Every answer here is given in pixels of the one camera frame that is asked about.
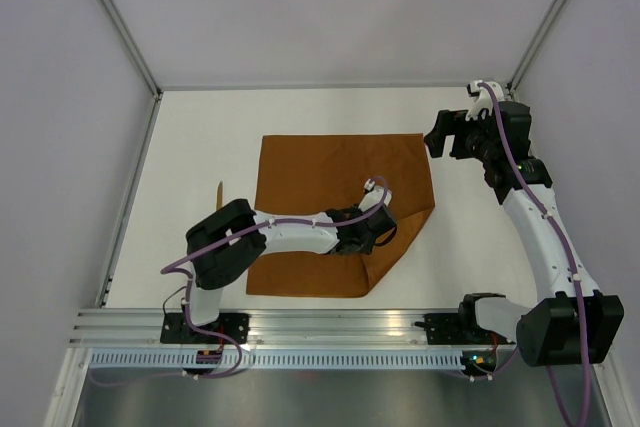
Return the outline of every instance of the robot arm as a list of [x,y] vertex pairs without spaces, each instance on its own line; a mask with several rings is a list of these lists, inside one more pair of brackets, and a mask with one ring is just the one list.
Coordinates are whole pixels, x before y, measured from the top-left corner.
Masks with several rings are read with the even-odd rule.
[[460,304],[464,322],[516,340],[525,362],[531,366],[580,363],[579,325],[574,280],[580,281],[587,317],[589,358],[602,362],[618,330],[624,310],[620,299],[605,296],[575,253],[560,219],[552,181],[544,163],[530,155],[531,115],[526,105],[506,101],[495,83],[504,131],[511,154],[527,186],[542,201],[564,232],[578,267],[574,279],[561,241],[537,206],[522,190],[507,159],[492,102],[471,83],[467,90],[476,97],[467,110],[438,113],[436,125],[425,136],[431,157],[441,157],[448,135],[454,136],[450,156],[482,162],[485,181],[513,222],[533,270],[538,305],[528,309],[499,294],[470,294]]
[[[370,217],[353,223],[364,212],[383,201]],[[370,254],[395,235],[395,218],[388,205],[391,192],[369,181],[357,206],[329,209],[314,215],[273,215],[250,208],[246,199],[234,200],[187,232],[187,252],[191,254],[231,233],[260,224],[266,227],[192,261],[195,288],[191,296],[191,320],[197,326],[219,316],[222,289],[235,282],[261,255],[277,252],[316,254]]]

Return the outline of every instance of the brown cloth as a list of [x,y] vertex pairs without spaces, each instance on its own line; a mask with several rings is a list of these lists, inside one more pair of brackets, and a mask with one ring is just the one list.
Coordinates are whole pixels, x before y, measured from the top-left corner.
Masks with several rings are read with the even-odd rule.
[[371,255],[288,252],[265,255],[249,269],[247,294],[362,297],[404,255],[435,207],[422,134],[266,136],[255,208],[309,215],[362,200],[365,181],[382,175],[398,232]]

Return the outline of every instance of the gray wall panel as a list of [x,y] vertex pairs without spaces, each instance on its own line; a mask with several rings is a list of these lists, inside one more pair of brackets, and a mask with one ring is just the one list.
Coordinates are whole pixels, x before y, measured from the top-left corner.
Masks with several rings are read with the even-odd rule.
[[115,0],[163,87],[507,80],[551,0]]
[[640,395],[640,0],[570,0],[520,88],[580,257],[626,318],[617,341]]
[[96,0],[0,0],[0,412],[40,425],[150,95]]

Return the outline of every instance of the purple cable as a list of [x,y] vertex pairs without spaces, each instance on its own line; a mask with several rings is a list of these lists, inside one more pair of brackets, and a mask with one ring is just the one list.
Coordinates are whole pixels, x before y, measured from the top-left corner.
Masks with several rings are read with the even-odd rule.
[[112,387],[125,387],[127,385],[136,384],[145,380],[160,379],[164,377],[182,377],[182,372],[160,372],[158,374],[145,375],[143,377],[136,377],[135,379],[128,379],[120,382],[102,382],[101,380],[98,380],[93,376],[94,370],[95,369],[87,370],[87,377],[89,378],[89,381],[98,387],[107,389]]
[[[219,249],[223,245],[226,245],[229,242],[231,242],[232,240],[239,239],[240,237],[243,237],[245,235],[249,235],[251,232],[255,232],[256,230],[262,229],[263,227],[269,227],[269,222],[261,222],[256,225],[252,225],[251,227],[247,227],[246,229],[239,230],[238,232],[234,232],[233,234],[225,237],[224,239],[220,239],[214,242],[213,244],[209,244],[206,247],[203,247],[202,249],[196,250],[195,252],[192,252],[189,255],[181,259],[178,259],[175,262],[172,262],[171,264],[164,267],[160,271],[160,273],[162,275],[176,273],[179,271],[177,268],[180,267],[181,265],[186,264],[189,261],[195,260],[198,257],[203,256],[204,254],[208,254],[212,250]],[[184,269],[180,269],[180,270],[182,270],[181,273],[183,274],[188,274],[189,276],[191,275],[190,272]]]
[[[502,123],[502,113],[500,111],[500,105],[498,103],[498,99],[496,98],[496,94],[493,92],[493,89],[489,86],[489,84],[485,82],[480,82],[478,87],[484,87],[489,96],[491,97],[491,102],[493,103],[493,110],[496,115],[496,124],[498,125],[498,132],[500,133],[500,140],[502,141],[502,146],[504,147],[504,151],[507,154],[507,159],[509,161],[509,165],[513,170],[516,178],[518,179],[518,183],[522,187],[522,189],[527,193],[531,201],[535,204],[538,210],[543,214],[547,214],[547,208],[544,204],[538,199],[536,194],[533,193],[531,188],[527,185],[526,181],[522,177],[520,173],[520,169],[518,169],[518,165],[516,164],[513,155],[511,154],[511,148],[509,147],[509,141],[507,140],[507,135],[504,131],[504,124]],[[549,224],[555,231],[558,239],[560,239],[560,243],[562,244],[562,248],[564,249],[564,253],[567,256],[567,260],[569,261],[569,270],[572,275],[578,274],[578,267],[576,265],[576,260],[573,256],[573,252],[571,251],[571,245],[569,244],[569,239],[564,234],[560,225],[553,216],[546,216],[546,219],[549,221]],[[587,338],[587,316],[584,308],[584,296],[582,294],[582,285],[579,281],[574,280],[573,286],[576,291],[576,302],[578,304],[578,324],[580,326],[580,357],[582,361],[582,371],[584,375],[584,383],[582,390],[582,409],[580,411],[580,418],[578,420],[578,427],[584,427],[587,422],[587,417],[589,415],[589,405],[591,403],[591,370],[589,365],[589,344]],[[569,416],[567,414],[567,409],[564,405],[562,397],[560,396],[560,392],[558,390],[557,382],[555,382],[555,376],[553,375],[551,368],[547,367],[547,371],[549,372],[549,379],[551,381],[551,387],[553,388],[553,393],[556,397],[556,401],[558,402],[558,408],[560,409],[560,413],[564,418],[565,422],[569,426],[573,426],[571,423]]]
[[233,375],[233,373],[238,369],[238,367],[240,367],[240,364],[242,363],[242,357],[243,357],[242,347],[240,347],[240,344],[236,342],[234,339],[232,339],[231,337],[229,337],[228,335],[221,334],[220,332],[213,332],[212,330],[201,329],[200,327],[198,327],[193,323],[193,321],[191,320],[191,307],[190,307],[191,304],[189,303],[189,299],[191,298],[191,287],[193,286],[193,276],[191,275],[190,272],[188,274],[189,274],[188,275],[189,282],[187,283],[187,291],[184,296],[186,301],[185,309],[184,309],[184,318],[187,321],[187,325],[191,330],[193,330],[194,332],[198,332],[199,334],[210,335],[213,337],[218,337],[219,339],[223,339],[225,342],[228,342],[231,345],[233,345],[238,351],[238,359],[236,360],[236,363],[233,364],[233,366],[231,366],[229,369],[219,373],[212,372],[210,374],[203,374],[203,375],[200,375],[200,377],[203,377],[205,379],[222,379],[224,377],[229,377],[230,375]]
[[[380,210],[384,205],[384,201],[387,198],[387,194],[389,193],[389,184],[387,184],[387,179],[385,179],[381,175],[374,175],[369,180],[379,181],[382,184],[382,188],[384,189],[382,192],[382,197],[380,197],[380,201],[376,205],[371,207],[366,212],[363,212],[362,215],[359,215],[358,217],[354,217],[353,219],[343,220],[342,222],[318,222],[316,223],[316,225],[318,227],[345,227],[347,225],[353,225],[353,224],[357,224],[358,222],[362,222],[363,220],[368,219],[373,214],[375,214],[378,210]],[[313,225],[313,222],[309,220],[307,220],[307,223],[308,225]]]

